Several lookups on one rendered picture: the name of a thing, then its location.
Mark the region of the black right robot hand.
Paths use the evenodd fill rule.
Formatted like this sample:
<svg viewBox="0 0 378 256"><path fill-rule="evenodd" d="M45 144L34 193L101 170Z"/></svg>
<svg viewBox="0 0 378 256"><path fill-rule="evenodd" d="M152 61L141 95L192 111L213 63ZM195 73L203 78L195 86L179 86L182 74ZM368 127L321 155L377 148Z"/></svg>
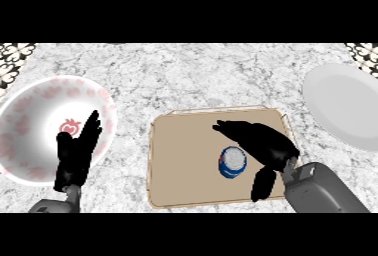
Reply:
<svg viewBox="0 0 378 256"><path fill-rule="evenodd" d="M290 138L272 127L247 121L219 120L213 129L220 132L263 165L254 176L251 200L269 198L276 173L284 172L290 160L297 160L300 150Z"/></svg>

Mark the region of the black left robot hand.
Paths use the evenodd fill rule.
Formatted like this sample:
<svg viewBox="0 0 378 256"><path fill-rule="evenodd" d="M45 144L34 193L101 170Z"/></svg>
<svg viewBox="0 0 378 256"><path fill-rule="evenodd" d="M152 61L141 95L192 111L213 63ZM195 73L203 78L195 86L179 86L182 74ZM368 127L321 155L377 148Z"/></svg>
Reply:
<svg viewBox="0 0 378 256"><path fill-rule="evenodd" d="M77 138L68 132L56 135L59 164L53 189L58 192L64 192L71 185L82 187L86 183L101 133L99 112L93 111Z"/></svg>

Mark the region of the blue and white can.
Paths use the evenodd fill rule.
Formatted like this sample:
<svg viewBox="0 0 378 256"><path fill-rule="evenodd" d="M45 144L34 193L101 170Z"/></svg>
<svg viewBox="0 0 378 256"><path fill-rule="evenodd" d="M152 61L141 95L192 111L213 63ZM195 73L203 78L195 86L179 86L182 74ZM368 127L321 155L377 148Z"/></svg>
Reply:
<svg viewBox="0 0 378 256"><path fill-rule="evenodd" d="M223 149L219 158L219 172L234 179L247 168L247 155L242 149L237 146L229 146Z"/></svg>

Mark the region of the tan rectangular tray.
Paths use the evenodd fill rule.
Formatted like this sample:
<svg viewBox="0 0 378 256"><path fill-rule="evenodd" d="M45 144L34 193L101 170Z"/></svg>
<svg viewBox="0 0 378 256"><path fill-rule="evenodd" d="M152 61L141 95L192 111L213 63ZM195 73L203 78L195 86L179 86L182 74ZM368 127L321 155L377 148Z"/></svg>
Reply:
<svg viewBox="0 0 378 256"><path fill-rule="evenodd" d="M235 142L213 130L219 120L259 122L294 136L288 115L263 105L175 110L155 118L149 133L147 190L155 208L240 203L250 200L262 164L229 179L219 171L222 151Z"/></svg>

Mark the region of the plain white plate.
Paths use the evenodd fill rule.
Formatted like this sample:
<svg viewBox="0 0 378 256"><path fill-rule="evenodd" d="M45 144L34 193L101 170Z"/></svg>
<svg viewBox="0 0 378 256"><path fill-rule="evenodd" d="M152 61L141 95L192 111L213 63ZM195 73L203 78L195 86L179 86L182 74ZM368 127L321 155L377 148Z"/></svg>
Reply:
<svg viewBox="0 0 378 256"><path fill-rule="evenodd" d="M306 74L303 97L312 116L346 144L378 152L378 79L344 64Z"/></svg>

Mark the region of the white bowl with red strawberries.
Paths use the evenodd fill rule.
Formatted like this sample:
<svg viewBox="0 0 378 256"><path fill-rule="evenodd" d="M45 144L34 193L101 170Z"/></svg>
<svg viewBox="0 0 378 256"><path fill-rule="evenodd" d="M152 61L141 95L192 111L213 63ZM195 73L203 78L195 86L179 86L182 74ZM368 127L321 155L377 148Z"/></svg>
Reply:
<svg viewBox="0 0 378 256"><path fill-rule="evenodd" d="M73 75L25 86L0 107L0 173L27 186L51 186L58 168L56 135L77 137L93 112L102 133L92 161L107 154L117 131L117 105L107 89Z"/></svg>

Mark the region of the black and white patterned tile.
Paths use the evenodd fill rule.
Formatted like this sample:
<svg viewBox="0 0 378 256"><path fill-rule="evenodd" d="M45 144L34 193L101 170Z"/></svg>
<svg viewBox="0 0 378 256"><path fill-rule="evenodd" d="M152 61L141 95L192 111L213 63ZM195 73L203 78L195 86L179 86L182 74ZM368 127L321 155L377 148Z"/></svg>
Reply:
<svg viewBox="0 0 378 256"><path fill-rule="evenodd" d="M6 90L36 50L34 43L0 43L0 89Z"/></svg>
<svg viewBox="0 0 378 256"><path fill-rule="evenodd" d="M378 43L346 43L358 67L378 79Z"/></svg>

